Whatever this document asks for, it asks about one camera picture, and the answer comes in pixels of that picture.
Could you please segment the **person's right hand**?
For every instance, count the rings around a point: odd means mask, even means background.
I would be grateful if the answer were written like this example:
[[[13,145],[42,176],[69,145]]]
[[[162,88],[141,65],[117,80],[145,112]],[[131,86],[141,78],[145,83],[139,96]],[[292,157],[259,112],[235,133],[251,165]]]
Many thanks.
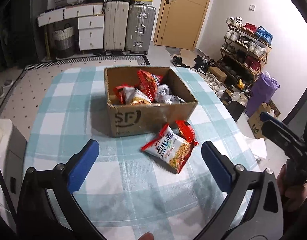
[[[280,195],[286,197],[287,200],[283,204],[284,210],[288,212],[296,211],[301,207],[307,197],[307,188],[304,185],[286,186],[285,184],[286,165],[281,167],[277,176],[277,185]]]

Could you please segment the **person's left hand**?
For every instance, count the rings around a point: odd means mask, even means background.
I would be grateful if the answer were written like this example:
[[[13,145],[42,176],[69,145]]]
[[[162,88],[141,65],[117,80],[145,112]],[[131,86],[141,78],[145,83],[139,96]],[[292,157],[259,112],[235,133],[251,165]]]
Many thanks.
[[[154,235],[150,232],[146,232],[138,240],[154,240]]]

